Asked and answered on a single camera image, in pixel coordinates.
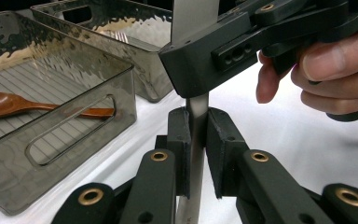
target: fingernail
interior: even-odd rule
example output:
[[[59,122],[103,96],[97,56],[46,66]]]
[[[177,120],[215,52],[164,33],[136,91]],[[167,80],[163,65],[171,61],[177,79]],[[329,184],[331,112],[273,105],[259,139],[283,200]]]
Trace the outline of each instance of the fingernail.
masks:
[[[322,46],[307,54],[302,66],[309,80],[323,81],[340,77],[346,64],[340,47]]]

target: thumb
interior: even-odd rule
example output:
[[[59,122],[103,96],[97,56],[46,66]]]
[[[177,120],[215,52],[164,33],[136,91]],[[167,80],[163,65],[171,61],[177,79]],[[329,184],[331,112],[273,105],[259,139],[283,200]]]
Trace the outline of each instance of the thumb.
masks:
[[[300,58],[300,70],[313,81],[346,77],[358,72],[358,34],[336,43],[317,43]]]

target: screw hole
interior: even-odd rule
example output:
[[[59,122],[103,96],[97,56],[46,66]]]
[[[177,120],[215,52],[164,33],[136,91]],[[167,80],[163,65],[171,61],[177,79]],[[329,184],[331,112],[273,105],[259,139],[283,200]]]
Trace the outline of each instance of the screw hole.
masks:
[[[168,154],[165,152],[155,152],[152,154],[153,161],[165,161],[168,158]]]
[[[245,45],[245,53],[250,53],[252,51],[252,46],[250,44]]]
[[[82,205],[92,205],[97,203],[103,197],[103,191],[100,189],[85,189],[78,197],[77,201]]]
[[[337,197],[344,203],[358,207],[358,193],[350,189],[337,189]]]
[[[232,60],[234,62],[237,62],[243,58],[243,49],[242,48],[236,48],[232,51]]]
[[[252,158],[255,161],[268,161],[269,160],[269,157],[261,152],[252,153]]]
[[[313,217],[311,217],[308,214],[300,214],[298,217],[300,218],[302,223],[305,223],[305,224],[314,224],[315,223],[315,220],[313,219]]]
[[[138,216],[138,221],[140,223],[150,223],[153,220],[153,215],[149,212],[143,212]]]
[[[226,62],[226,64],[231,64],[232,63],[232,59],[231,59],[230,55],[226,56],[225,62]]]
[[[268,5],[266,5],[266,6],[261,7],[261,10],[262,10],[262,11],[267,11],[267,10],[272,9],[273,7],[274,7],[273,4],[268,4]]]

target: storage box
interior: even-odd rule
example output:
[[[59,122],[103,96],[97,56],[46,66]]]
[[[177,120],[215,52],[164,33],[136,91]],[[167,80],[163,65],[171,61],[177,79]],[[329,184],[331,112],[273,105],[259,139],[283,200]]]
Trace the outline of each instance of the storage box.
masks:
[[[31,10],[37,21],[133,63],[136,93],[149,102],[172,90],[158,57],[171,40],[170,11],[119,0],[60,1]]]
[[[0,91],[57,104],[0,118],[0,209],[15,215],[136,120],[132,65],[14,12],[0,13]],[[114,108],[108,119],[78,115]]]

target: metal blade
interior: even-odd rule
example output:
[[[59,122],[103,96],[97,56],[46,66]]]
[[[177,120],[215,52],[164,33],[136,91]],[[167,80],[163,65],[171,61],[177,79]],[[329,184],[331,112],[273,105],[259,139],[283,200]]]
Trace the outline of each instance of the metal blade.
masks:
[[[217,22],[219,0],[174,0],[171,41],[182,41]]]

